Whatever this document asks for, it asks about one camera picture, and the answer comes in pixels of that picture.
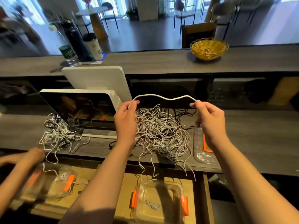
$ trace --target desk surface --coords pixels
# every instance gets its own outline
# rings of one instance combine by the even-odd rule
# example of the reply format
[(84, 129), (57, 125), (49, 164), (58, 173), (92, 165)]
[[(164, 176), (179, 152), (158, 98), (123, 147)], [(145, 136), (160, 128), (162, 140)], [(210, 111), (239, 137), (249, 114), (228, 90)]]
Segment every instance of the desk surface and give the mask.
[[(46, 130), (44, 121), (51, 112), (47, 106), (9, 106), (6, 114), (0, 117), (0, 147), (28, 150), (37, 146)], [(252, 162), (261, 173), (299, 176), (299, 114), (293, 111), (251, 111), (226, 110), (226, 129), (231, 142)], [(196, 116), (183, 116), (181, 121), (186, 126), (194, 124)], [(193, 132), (190, 130), (193, 148)], [(109, 143), (114, 140), (92, 138), (74, 154), (105, 158), (110, 153)], [(67, 150), (60, 154), (69, 154)], [(135, 147), (129, 157), (138, 161), (142, 147)], [(150, 155), (140, 159), (150, 164)], [(153, 154), (154, 163), (168, 163)], [(193, 156), (187, 163), (194, 170), (221, 172), (214, 166), (198, 163)]]
[[(121, 66), (124, 73), (299, 72), (299, 45), (230, 47), (215, 61), (199, 61), (190, 50), (109, 53), (99, 66)], [(0, 77), (55, 76), (63, 56), (1, 58)]]

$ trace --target water bottle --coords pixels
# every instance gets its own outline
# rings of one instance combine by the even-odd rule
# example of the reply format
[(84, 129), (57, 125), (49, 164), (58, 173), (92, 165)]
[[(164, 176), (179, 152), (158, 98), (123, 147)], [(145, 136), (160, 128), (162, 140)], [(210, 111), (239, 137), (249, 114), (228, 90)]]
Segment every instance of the water bottle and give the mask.
[(71, 46), (68, 44), (65, 37), (57, 30), (57, 28), (54, 25), (51, 25), (49, 27), (50, 31), (55, 33), (56, 37), (59, 40), (58, 49), (62, 53), (63, 57), (66, 59), (67, 63), (71, 67), (75, 67), (78, 65), (79, 60), (77, 55), (74, 54)]
[(61, 26), (79, 60), (81, 62), (95, 61), (95, 59), (90, 56), (89, 50), (85, 46), (82, 36), (73, 20), (65, 20), (61, 22)]

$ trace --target bottle label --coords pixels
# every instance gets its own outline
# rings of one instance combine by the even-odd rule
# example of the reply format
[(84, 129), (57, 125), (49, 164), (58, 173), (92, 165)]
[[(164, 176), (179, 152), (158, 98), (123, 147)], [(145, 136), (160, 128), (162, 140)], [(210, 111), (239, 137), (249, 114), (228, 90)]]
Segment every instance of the bottle label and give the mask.
[(70, 45), (64, 45), (59, 48), (60, 52), (62, 53), (65, 59), (71, 59), (75, 56), (73, 50), (71, 49)]

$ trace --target flower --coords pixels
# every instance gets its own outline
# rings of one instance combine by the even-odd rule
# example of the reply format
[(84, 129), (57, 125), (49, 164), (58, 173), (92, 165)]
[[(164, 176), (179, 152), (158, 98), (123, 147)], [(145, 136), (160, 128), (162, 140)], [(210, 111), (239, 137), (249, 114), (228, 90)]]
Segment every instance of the flower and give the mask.
[(82, 1), (84, 1), (86, 4), (89, 5), (89, 4), (91, 3), (92, 0), (82, 0)]

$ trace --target tangled cables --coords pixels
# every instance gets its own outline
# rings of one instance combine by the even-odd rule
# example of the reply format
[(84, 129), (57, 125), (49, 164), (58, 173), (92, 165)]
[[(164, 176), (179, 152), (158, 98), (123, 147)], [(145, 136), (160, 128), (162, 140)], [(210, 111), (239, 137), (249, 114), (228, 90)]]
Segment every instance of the tangled cables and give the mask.
[[(186, 160), (192, 155), (192, 150), (188, 146), (190, 135), (182, 128), (184, 125), (178, 124), (171, 114), (161, 112), (159, 105), (156, 105), (152, 109), (139, 110), (137, 112), (137, 122), (137, 141), (135, 144), (143, 146), (142, 154), (140, 154), (138, 159), (139, 165), (143, 169), (142, 174), (145, 168), (141, 165), (140, 158), (146, 154), (151, 154), (152, 156), (152, 152), (155, 151), (161, 156), (177, 163), (185, 170), (186, 175), (186, 165), (193, 172), (191, 167), (186, 163)], [(189, 156), (185, 160), (181, 160), (180, 157), (188, 151), (190, 151)]]
[(44, 150), (49, 150), (49, 153), (46, 155), (46, 161), (48, 155), (54, 151), (54, 157), (57, 162), (51, 162), (53, 164), (58, 163), (58, 158), (56, 153), (61, 150), (65, 150), (67, 147), (69, 148), (70, 153), (74, 153), (81, 145), (87, 144), (90, 141), (90, 137), (88, 142), (78, 143), (74, 149), (72, 149), (72, 143), (75, 141), (80, 141), (82, 136), (82, 129), (75, 127), (75, 118), (68, 119), (67, 124), (58, 114), (51, 113), (51, 119), (45, 121), (45, 127), (49, 128), (48, 131), (45, 131), (42, 138), (39, 141), (39, 144), (42, 144)]

